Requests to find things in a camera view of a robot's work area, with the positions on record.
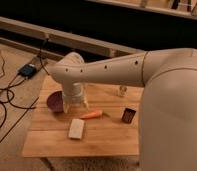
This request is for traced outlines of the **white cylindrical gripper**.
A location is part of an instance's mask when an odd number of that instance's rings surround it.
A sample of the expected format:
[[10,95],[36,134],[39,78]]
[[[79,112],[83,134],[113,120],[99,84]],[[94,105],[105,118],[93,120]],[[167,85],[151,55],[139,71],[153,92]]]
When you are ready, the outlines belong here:
[[89,103],[84,100],[84,85],[82,83],[65,84],[62,86],[63,111],[68,113],[70,104],[82,103],[82,106],[89,110]]

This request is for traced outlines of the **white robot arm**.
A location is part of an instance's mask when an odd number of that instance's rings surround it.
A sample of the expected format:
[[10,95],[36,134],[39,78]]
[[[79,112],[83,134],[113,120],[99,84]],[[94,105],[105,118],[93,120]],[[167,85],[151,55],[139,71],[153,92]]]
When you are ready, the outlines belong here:
[[141,87],[141,171],[197,171],[197,49],[147,51],[86,63],[72,52],[49,69],[64,104],[83,98],[85,83]]

